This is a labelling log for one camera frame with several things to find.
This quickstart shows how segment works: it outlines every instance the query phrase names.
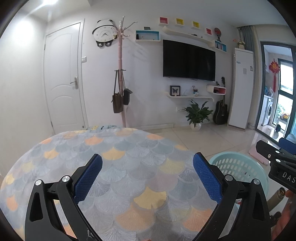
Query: coat rack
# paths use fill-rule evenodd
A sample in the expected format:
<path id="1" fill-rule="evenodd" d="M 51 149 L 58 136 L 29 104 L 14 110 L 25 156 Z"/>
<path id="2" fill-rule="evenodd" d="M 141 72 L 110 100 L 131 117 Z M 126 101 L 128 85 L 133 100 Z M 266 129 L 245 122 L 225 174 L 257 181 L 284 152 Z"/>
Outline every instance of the coat rack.
<path id="1" fill-rule="evenodd" d="M 132 26 L 134 23 L 130 24 L 128 27 L 123 28 L 123 21 L 124 21 L 125 16 L 123 16 L 122 21 L 119 22 L 119 28 L 114 24 L 117 33 L 118 33 L 118 70 L 121 72 L 122 70 L 122 40 L 124 37 L 129 37 L 130 35 L 124 35 L 124 31 L 127 30 L 130 26 Z M 123 76 L 120 74 L 119 76 L 119 93 L 123 97 Z M 121 118 L 122 118 L 122 125 L 123 127 L 126 127 L 126 114 L 125 114 L 125 108 L 123 107 L 123 111 L 121 112 Z"/>

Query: black bag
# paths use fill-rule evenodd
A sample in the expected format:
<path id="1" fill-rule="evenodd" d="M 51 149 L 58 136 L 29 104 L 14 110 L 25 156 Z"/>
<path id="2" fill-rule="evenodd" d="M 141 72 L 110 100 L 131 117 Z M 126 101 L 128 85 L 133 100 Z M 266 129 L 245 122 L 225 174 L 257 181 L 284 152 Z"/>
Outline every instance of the black bag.
<path id="1" fill-rule="evenodd" d="M 122 76 L 122 81 L 123 81 L 123 87 L 124 87 L 124 91 L 123 91 L 123 104 L 124 105 L 128 105 L 130 102 L 130 95 L 133 93 L 131 90 L 126 88 L 126 84 L 124 82 L 124 77 L 123 77 L 123 70 L 121 70 L 121 76 Z"/>
<path id="2" fill-rule="evenodd" d="M 114 94 L 112 96 L 113 111 L 114 111 L 115 114 L 123 112 L 123 98 L 120 96 L 119 92 L 117 94 L 115 94 L 117 73 L 118 73 L 118 70 L 116 70 Z"/>

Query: tablecloth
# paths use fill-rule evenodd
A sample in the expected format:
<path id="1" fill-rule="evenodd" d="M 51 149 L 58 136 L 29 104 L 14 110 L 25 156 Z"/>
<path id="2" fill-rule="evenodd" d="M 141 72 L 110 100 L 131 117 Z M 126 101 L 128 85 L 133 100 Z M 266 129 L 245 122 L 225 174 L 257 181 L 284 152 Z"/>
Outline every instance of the tablecloth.
<path id="1" fill-rule="evenodd" d="M 103 241 L 191 241 L 217 205 L 185 146 L 132 128 L 69 131 L 34 146 L 2 183 L 0 208 L 23 239 L 34 182 L 72 175 L 94 153 L 102 156 L 103 168 L 78 205 Z M 59 201 L 55 204 L 65 230 L 75 236 Z M 234 215 L 224 233 L 233 221 Z"/>

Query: silver screw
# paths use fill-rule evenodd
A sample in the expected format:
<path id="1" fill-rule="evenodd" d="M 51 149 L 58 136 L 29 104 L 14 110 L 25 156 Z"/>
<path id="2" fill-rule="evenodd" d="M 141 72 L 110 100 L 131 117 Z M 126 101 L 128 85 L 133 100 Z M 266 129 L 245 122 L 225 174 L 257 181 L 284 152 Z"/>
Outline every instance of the silver screw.
<path id="1" fill-rule="evenodd" d="M 256 185 L 259 185 L 259 184 L 260 184 L 260 181 L 259 181 L 258 179 L 254 179 L 254 183 L 255 183 Z"/>
<path id="2" fill-rule="evenodd" d="M 67 182 L 67 181 L 69 181 L 70 180 L 70 177 L 69 176 L 64 176 L 63 178 L 62 178 L 62 181 L 63 182 Z"/>
<path id="3" fill-rule="evenodd" d="M 41 183 L 42 183 L 41 180 L 37 180 L 37 181 L 35 182 L 35 185 L 36 185 L 36 186 L 39 186 Z"/>
<path id="4" fill-rule="evenodd" d="M 233 180 L 233 177 L 230 176 L 230 175 L 226 175 L 226 176 L 225 176 L 225 179 L 226 179 L 227 181 L 232 181 L 232 180 Z"/>

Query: black acoustic guitar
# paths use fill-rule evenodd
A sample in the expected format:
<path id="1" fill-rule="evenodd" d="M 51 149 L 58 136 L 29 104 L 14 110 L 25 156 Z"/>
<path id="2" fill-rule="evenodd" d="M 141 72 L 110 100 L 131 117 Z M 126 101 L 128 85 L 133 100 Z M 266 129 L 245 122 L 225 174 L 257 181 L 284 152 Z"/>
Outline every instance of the black acoustic guitar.
<path id="1" fill-rule="evenodd" d="M 222 77 L 222 83 L 225 87 L 225 78 Z M 227 105 L 225 104 L 225 95 L 223 95 L 223 100 L 219 100 L 216 104 L 216 110 L 213 115 L 213 121 L 217 125 L 223 125 L 227 123 L 228 120 L 228 112 Z"/>

